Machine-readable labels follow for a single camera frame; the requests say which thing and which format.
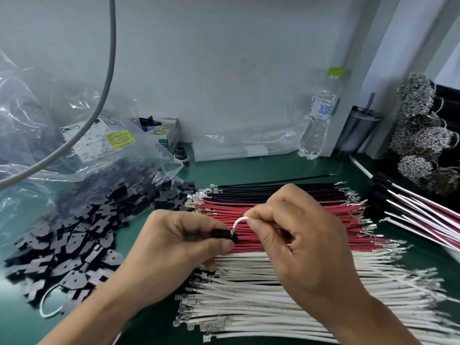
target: person's left hand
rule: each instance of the person's left hand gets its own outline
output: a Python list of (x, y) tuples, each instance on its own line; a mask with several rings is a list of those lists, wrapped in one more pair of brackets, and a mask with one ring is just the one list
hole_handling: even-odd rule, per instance
[(228, 228), (200, 213), (152, 212), (126, 260), (104, 289), (137, 310), (162, 300), (201, 264), (215, 270), (214, 257), (233, 248), (232, 240), (210, 238), (213, 229)]

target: water bottle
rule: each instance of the water bottle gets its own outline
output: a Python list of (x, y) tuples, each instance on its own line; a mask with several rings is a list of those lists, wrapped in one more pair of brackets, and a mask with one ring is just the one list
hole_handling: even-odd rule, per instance
[(330, 118), (342, 88), (340, 77), (343, 73), (342, 68), (330, 68), (328, 76), (313, 95), (308, 114), (310, 122), (300, 140), (297, 151), (299, 156), (313, 160), (320, 155)]

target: plastic bag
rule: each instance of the plastic bag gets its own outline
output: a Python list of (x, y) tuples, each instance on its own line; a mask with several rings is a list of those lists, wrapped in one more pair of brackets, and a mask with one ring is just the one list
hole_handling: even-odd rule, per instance
[[(84, 124), (98, 98), (99, 93), (87, 86), (53, 80), (37, 68), (0, 70), (0, 178), (20, 172), (64, 144)], [(181, 169), (182, 163), (152, 143), (135, 120), (107, 109), (110, 106), (108, 102), (66, 155), (0, 191), (0, 246), (37, 220), (52, 224), (90, 203), (103, 203), (107, 191), (120, 182), (130, 191), (147, 193)], [(135, 111), (135, 106), (123, 109)], [(147, 208), (140, 206), (132, 214)]]
[(233, 128), (195, 138), (195, 161), (287, 154), (297, 150), (306, 126), (306, 120), (297, 119)]

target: bundle of white wires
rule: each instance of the bundle of white wires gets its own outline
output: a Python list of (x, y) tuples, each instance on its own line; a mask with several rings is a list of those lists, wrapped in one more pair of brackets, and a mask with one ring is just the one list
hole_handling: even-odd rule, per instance
[[(460, 344), (460, 325), (434, 309), (441, 301), (457, 300), (445, 296), (435, 269), (408, 271), (392, 264), (405, 249), (353, 252), (361, 281), (423, 344)], [(216, 262), (215, 274), (194, 273), (190, 294), (176, 296), (181, 304), (176, 327), (199, 326), (206, 332), (204, 342), (213, 337), (273, 336), (338, 343), (290, 298), (265, 252), (228, 254)]]

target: cardboard box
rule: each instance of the cardboard box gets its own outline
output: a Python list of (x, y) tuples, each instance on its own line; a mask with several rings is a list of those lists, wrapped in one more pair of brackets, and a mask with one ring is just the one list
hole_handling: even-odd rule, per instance
[(155, 138), (171, 154), (174, 154), (177, 143), (179, 142), (179, 119), (171, 117), (153, 117), (153, 120), (160, 122), (161, 126), (155, 126), (151, 131), (148, 131), (147, 134)]

